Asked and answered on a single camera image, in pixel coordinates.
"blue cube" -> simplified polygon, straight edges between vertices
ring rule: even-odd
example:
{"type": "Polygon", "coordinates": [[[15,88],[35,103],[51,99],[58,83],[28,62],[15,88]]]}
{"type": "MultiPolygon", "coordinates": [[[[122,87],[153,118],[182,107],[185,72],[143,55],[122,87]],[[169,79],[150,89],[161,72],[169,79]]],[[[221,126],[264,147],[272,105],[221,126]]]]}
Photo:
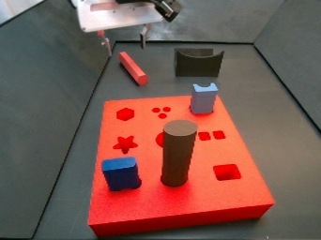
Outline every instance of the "blue cube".
{"type": "Polygon", "coordinates": [[[137,189],[142,185],[135,157],[119,157],[103,160],[102,170],[110,191],[137,189]]]}

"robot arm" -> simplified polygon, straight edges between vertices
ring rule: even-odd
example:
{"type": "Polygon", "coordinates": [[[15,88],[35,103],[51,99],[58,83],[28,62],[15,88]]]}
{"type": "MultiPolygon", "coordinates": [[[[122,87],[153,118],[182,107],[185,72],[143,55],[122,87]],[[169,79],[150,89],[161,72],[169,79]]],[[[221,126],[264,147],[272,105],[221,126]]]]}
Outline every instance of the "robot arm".
{"type": "Polygon", "coordinates": [[[155,5],[155,10],[163,16],[163,18],[171,22],[181,12],[182,6],[177,0],[115,0],[119,4],[150,2],[155,5]]]}
{"type": "Polygon", "coordinates": [[[78,19],[84,32],[98,32],[102,44],[109,48],[111,43],[105,31],[143,24],[141,46],[146,48],[151,24],[174,20],[182,6],[177,0],[71,0],[76,3],[78,19]]]}

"shape sorting board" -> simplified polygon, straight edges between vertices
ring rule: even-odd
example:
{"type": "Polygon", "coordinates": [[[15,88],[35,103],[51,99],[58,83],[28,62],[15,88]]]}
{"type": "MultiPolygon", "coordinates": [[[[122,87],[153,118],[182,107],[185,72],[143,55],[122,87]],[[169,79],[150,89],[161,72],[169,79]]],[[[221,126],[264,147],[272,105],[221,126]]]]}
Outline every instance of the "shape sorting board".
{"type": "Polygon", "coordinates": [[[274,204],[222,100],[193,115],[191,96],[107,101],[93,181],[88,224],[98,236],[141,233],[261,218],[274,204]],[[189,181],[166,187],[162,132],[171,120],[198,125],[189,181]],[[109,191],[102,161],[134,156],[139,189],[109,191]]]}

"star-shaped hole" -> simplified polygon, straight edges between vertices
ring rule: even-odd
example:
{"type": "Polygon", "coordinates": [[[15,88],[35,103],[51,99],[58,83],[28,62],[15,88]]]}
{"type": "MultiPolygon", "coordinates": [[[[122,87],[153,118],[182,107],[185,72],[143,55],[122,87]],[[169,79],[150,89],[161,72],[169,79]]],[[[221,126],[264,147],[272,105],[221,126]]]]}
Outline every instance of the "star-shaped hole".
{"type": "Polygon", "coordinates": [[[118,144],[113,147],[113,149],[122,149],[123,154],[127,154],[131,148],[138,147],[138,144],[134,142],[134,136],[129,136],[129,138],[118,137],[118,144]]]}

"black curved block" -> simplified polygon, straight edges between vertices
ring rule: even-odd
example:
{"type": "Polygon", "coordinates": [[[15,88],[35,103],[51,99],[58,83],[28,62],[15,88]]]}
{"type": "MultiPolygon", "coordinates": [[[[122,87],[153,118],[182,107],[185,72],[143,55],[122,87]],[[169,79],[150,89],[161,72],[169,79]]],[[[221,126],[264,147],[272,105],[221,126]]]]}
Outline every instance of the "black curved block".
{"type": "Polygon", "coordinates": [[[224,55],[214,55],[213,49],[175,49],[175,76],[217,77],[224,55]]]}

